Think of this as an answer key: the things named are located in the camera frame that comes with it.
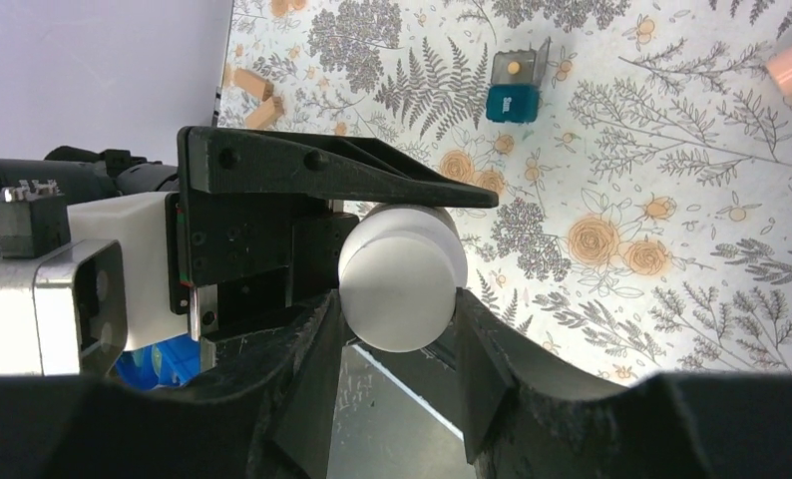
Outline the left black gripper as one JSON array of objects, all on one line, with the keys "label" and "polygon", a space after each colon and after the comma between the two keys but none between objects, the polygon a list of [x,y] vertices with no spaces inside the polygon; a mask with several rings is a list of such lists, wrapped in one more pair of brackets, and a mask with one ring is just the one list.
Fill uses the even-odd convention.
[{"label": "left black gripper", "polygon": [[340,251],[359,218],[319,199],[499,204],[497,193],[376,138],[188,126],[177,152],[182,182],[199,191],[165,198],[170,309],[190,334],[247,321],[267,328],[266,313],[336,288]]}]

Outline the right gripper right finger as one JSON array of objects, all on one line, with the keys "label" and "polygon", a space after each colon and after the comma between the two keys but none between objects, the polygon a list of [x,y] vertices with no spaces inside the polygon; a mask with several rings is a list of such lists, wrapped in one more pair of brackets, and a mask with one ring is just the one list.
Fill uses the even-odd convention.
[{"label": "right gripper right finger", "polygon": [[460,428],[481,478],[792,478],[792,375],[588,374],[459,290]]}]

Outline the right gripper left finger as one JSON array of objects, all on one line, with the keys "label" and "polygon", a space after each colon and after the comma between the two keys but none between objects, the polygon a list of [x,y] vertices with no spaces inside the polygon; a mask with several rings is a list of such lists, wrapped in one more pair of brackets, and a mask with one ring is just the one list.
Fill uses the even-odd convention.
[{"label": "right gripper left finger", "polygon": [[0,377],[0,478],[323,478],[345,343],[335,291],[181,388]]}]

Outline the white pill bottle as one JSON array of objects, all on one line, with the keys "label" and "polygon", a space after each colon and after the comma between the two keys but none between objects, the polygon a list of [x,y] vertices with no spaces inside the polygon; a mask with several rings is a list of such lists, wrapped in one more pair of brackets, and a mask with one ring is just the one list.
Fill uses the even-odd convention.
[{"label": "white pill bottle", "polygon": [[345,240],[338,282],[357,337],[386,352],[411,352],[447,328],[456,292],[468,282],[468,261],[445,209],[378,205]]}]

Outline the blue storage bin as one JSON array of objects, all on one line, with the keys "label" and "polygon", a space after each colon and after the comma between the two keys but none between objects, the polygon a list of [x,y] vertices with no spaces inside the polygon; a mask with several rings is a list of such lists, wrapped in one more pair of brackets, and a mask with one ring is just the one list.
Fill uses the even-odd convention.
[{"label": "blue storage bin", "polygon": [[140,390],[180,387],[200,373],[199,344],[187,334],[121,354],[119,377]]}]

